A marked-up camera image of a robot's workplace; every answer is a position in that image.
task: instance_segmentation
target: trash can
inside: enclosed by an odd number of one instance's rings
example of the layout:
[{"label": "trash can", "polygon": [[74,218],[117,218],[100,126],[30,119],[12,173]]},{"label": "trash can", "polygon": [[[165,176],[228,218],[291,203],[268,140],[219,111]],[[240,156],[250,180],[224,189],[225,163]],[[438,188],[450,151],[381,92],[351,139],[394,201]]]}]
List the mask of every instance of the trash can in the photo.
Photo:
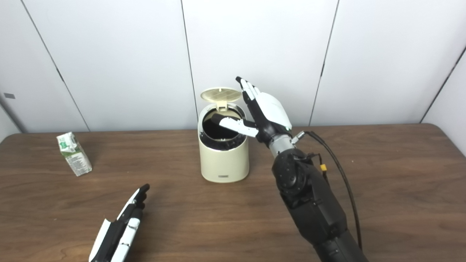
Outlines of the trash can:
[{"label": "trash can", "polygon": [[198,138],[202,176],[211,182],[231,183],[249,173],[249,147],[246,135],[212,122],[217,113],[246,120],[244,111],[232,102],[241,92],[227,87],[204,90],[201,98],[211,102],[199,115]]}]

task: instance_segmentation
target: trash can lid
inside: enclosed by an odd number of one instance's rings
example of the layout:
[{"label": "trash can lid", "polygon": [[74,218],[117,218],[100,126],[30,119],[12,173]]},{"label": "trash can lid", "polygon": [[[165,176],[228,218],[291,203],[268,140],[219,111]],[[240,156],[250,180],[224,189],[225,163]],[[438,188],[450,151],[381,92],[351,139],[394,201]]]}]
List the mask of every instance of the trash can lid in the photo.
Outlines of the trash can lid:
[{"label": "trash can lid", "polygon": [[241,97],[241,92],[230,87],[214,87],[204,90],[201,93],[201,98],[211,102],[217,103],[218,111],[226,111],[227,102],[234,102]]}]

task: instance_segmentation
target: milk carton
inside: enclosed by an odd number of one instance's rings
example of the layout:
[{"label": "milk carton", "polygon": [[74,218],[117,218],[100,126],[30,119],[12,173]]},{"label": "milk carton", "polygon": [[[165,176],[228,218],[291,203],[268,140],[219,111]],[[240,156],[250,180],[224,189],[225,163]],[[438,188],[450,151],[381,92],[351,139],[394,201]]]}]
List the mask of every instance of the milk carton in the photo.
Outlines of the milk carton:
[{"label": "milk carton", "polygon": [[92,171],[92,165],[78,140],[76,140],[73,132],[57,136],[57,140],[60,146],[60,152],[65,157],[76,176]]}]

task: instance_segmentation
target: robotic hand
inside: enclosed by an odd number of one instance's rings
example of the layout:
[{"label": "robotic hand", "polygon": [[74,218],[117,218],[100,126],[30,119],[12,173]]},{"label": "robotic hand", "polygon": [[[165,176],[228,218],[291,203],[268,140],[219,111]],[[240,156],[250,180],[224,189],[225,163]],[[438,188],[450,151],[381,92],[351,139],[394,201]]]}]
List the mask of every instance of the robotic hand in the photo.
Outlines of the robotic hand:
[{"label": "robotic hand", "polygon": [[143,216],[146,192],[145,184],[126,202],[117,219],[103,221],[89,255],[89,262],[123,262],[128,254]]},{"label": "robotic hand", "polygon": [[291,123],[281,103],[237,77],[243,99],[255,123],[215,114],[212,121],[256,137],[275,157],[272,173],[280,196],[300,234],[313,245],[323,262],[368,262],[348,231],[346,215],[311,158],[295,147],[304,136],[291,135]]}]

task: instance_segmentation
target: cable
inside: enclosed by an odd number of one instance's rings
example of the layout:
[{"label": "cable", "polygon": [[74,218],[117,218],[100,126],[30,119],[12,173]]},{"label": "cable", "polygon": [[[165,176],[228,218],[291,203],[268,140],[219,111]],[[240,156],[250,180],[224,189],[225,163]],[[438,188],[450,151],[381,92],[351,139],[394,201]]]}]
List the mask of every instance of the cable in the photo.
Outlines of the cable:
[{"label": "cable", "polygon": [[[320,167],[322,169],[322,166],[325,166],[322,162],[322,156],[318,153],[318,154],[314,154],[314,153],[310,153],[308,154],[308,158],[313,158],[315,156],[318,156],[319,157],[319,162],[320,162]],[[327,168],[325,169],[322,169],[322,176],[323,176],[323,179],[325,180],[325,182],[327,182],[328,186],[330,187],[330,183],[329,183],[329,178],[327,177]]]},{"label": "cable", "polygon": [[343,181],[345,182],[346,189],[348,190],[348,195],[350,197],[349,199],[351,201],[351,206],[353,208],[354,220],[355,220],[355,223],[356,223],[357,242],[358,242],[359,248],[362,250],[363,249],[363,240],[362,240],[362,237],[361,237],[361,226],[359,225],[359,216],[357,214],[356,202],[354,201],[353,192],[351,190],[350,183],[348,182],[348,178],[346,177],[345,171],[343,170],[342,165],[338,161],[338,158],[336,158],[336,155],[332,152],[330,147],[325,143],[325,141],[320,136],[318,136],[316,133],[314,133],[314,131],[311,131],[311,132],[305,131],[304,133],[306,133],[310,137],[314,138],[317,142],[319,142],[321,145],[323,145],[323,147],[325,147],[325,149],[329,152],[330,156],[333,158],[333,161],[335,161],[335,164],[336,164],[338,170],[340,171],[340,174],[342,175]]}]

